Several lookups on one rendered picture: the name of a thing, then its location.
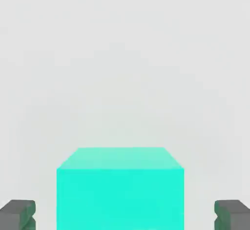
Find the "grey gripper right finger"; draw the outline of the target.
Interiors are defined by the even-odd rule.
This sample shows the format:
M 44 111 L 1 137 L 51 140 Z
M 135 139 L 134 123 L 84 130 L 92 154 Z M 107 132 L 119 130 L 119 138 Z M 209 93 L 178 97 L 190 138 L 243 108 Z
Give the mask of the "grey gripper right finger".
M 214 230 L 250 230 L 250 209 L 240 200 L 217 200 Z

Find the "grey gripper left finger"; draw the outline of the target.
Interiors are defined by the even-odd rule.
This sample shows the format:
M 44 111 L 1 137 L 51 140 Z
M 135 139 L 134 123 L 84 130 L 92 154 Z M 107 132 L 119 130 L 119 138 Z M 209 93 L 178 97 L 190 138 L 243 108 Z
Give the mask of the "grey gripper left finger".
M 0 209 L 0 230 L 36 230 L 34 200 L 10 200 Z

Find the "small turquoise cube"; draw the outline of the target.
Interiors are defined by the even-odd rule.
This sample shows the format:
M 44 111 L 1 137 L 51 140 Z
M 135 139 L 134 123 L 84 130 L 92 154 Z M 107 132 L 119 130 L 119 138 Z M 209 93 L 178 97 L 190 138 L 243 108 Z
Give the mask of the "small turquoise cube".
M 184 230 L 184 168 L 163 147 L 84 147 L 57 169 L 57 230 Z

